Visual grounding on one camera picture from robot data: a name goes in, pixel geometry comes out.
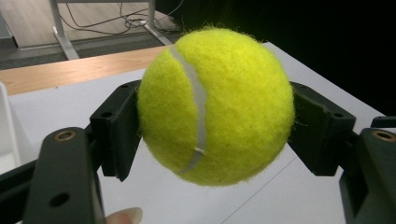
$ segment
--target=tennis ball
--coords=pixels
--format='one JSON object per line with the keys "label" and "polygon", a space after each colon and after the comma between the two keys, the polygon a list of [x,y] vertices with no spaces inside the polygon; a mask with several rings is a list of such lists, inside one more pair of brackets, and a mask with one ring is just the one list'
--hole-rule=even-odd
{"label": "tennis ball", "polygon": [[252,37],[218,28],[191,32],[162,51],[142,77],[137,108],[154,158],[201,186],[260,173],[294,121],[280,61]]}

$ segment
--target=white seam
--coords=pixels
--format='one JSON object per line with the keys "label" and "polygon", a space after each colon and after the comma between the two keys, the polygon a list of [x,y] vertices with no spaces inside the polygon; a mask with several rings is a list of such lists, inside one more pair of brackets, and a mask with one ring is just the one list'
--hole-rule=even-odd
{"label": "white seam", "polygon": [[194,149],[194,155],[192,156],[189,164],[180,170],[181,174],[184,174],[194,168],[199,160],[204,156],[205,153],[205,145],[206,145],[206,126],[205,126],[205,102],[206,102],[206,90],[202,85],[200,79],[198,78],[198,73],[195,70],[194,66],[188,63],[184,57],[177,52],[175,47],[170,48],[170,53],[172,56],[180,62],[183,66],[183,70],[186,74],[186,77],[189,79],[193,100],[195,102],[197,108],[197,145]]}

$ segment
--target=black cable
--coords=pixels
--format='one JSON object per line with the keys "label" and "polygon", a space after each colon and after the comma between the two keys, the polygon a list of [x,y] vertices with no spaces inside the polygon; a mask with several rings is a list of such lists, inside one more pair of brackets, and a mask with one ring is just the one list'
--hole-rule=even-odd
{"label": "black cable", "polygon": [[[172,11],[172,13],[175,12],[175,11],[181,6],[182,3],[183,3],[183,0],[181,0],[180,4],[177,6],[176,9],[174,9],[174,10]],[[122,35],[122,34],[127,33],[128,31],[130,31],[132,28],[139,28],[139,27],[142,27],[142,26],[145,25],[145,23],[142,23],[141,21],[146,21],[146,20],[143,20],[143,19],[129,19],[129,17],[130,17],[130,16],[133,16],[133,15],[135,15],[135,16],[145,16],[145,17],[147,17],[148,15],[139,14],[139,12],[148,10],[148,8],[144,8],[144,9],[138,10],[138,11],[136,11],[136,12],[123,15],[123,13],[122,13],[122,5],[123,5],[123,3],[121,2],[121,3],[120,3],[120,15],[119,15],[118,17],[116,17],[116,18],[113,18],[113,19],[110,19],[110,20],[106,20],[106,21],[100,21],[100,22],[97,22],[97,23],[94,23],[94,24],[90,24],[90,25],[79,25],[79,24],[76,22],[76,20],[75,20],[75,18],[74,18],[74,16],[73,16],[73,13],[72,13],[72,11],[71,11],[71,9],[70,9],[70,7],[69,7],[69,5],[66,3],[67,10],[69,11],[70,17],[71,17],[73,23],[74,23],[78,28],[76,28],[76,27],[70,25],[62,16],[61,16],[61,19],[64,21],[64,23],[65,23],[67,26],[69,26],[70,28],[72,28],[72,29],[74,29],[74,30],[78,30],[78,31],[87,31],[87,32],[95,32],[95,33],[103,34],[103,35]],[[165,15],[163,18],[165,18],[165,17],[171,18],[169,15],[170,15],[170,13],[169,13],[168,15]],[[103,24],[103,23],[107,23],[107,22],[115,21],[115,20],[119,20],[119,19],[124,19],[124,26],[126,27],[126,30],[124,30],[124,31],[122,31],[122,32],[119,32],[119,33],[108,33],[108,32],[102,32],[102,31],[92,30],[92,29],[86,29],[86,28],[89,28],[89,27],[93,27],[93,26],[96,26],[96,25],[100,25],[100,24]],[[154,22],[155,28],[156,28],[160,33],[162,33],[162,34],[170,35],[170,34],[179,34],[179,33],[181,33],[181,29],[180,29],[180,28],[165,29],[165,28],[163,28],[163,27],[161,26],[160,20],[157,20],[157,19],[155,19],[155,18],[154,18],[154,20],[156,21],[156,22]]]}
{"label": "black cable", "polygon": [[76,20],[74,19],[73,13],[72,13],[72,11],[71,11],[69,5],[68,5],[67,3],[66,3],[66,5],[67,5],[67,9],[68,9],[68,11],[69,11],[70,17],[72,18],[74,24],[75,24],[77,27],[79,27],[79,28],[76,28],[76,27],[70,25],[70,24],[61,16],[61,19],[64,21],[64,23],[65,23],[67,26],[69,26],[70,28],[72,28],[72,29],[74,29],[74,30],[95,32],[95,33],[99,33],[99,34],[103,34],[103,35],[122,35],[122,34],[127,33],[128,31],[130,31],[132,28],[137,28],[137,27],[140,27],[140,26],[142,26],[142,25],[144,25],[144,24],[132,25],[132,24],[130,23],[129,25],[126,25],[126,23],[125,23],[125,27],[126,27],[127,29],[124,30],[124,31],[122,31],[122,32],[119,32],[119,33],[108,33],[108,32],[102,32],[102,31],[97,31],[97,30],[92,30],[92,29],[86,29],[86,28],[93,27],[93,26],[96,26],[96,25],[100,25],[100,24],[103,24],[103,23],[106,23],[106,22],[110,22],[110,21],[115,21],[115,20],[118,20],[118,19],[125,19],[125,18],[128,18],[129,16],[133,16],[133,15],[147,16],[147,15],[144,15],[144,14],[139,14],[139,12],[144,11],[144,10],[148,10],[148,8],[144,8],[144,9],[138,10],[138,11],[136,11],[136,12],[133,12],[133,13],[130,13],[130,14],[127,14],[127,15],[124,15],[124,16],[119,16],[119,17],[116,17],[116,18],[113,18],[113,19],[110,19],[110,20],[106,20],[106,21],[100,21],[100,22],[97,22],[97,23],[94,23],[94,24],[91,24],[91,25],[79,25],[79,24],[76,22]]}

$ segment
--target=wooden surface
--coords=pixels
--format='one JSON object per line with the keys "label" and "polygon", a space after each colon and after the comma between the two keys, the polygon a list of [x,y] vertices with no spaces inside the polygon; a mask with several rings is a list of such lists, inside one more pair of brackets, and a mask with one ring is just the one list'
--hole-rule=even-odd
{"label": "wooden surface", "polygon": [[166,46],[0,71],[8,95],[75,84],[146,68]]}

